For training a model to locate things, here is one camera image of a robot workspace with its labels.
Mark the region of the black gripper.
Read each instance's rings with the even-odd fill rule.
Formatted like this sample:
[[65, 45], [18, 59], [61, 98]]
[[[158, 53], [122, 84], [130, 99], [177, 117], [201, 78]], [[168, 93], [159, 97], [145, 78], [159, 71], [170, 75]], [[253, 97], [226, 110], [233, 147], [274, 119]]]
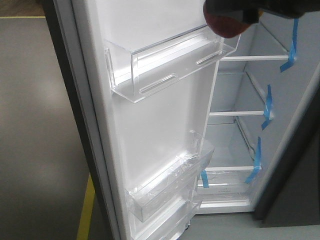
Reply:
[[206, 0], [204, 12], [211, 16], [235, 18], [243, 23], [256, 23], [259, 12], [285, 19], [298, 19], [306, 13], [318, 12], [318, 0]]

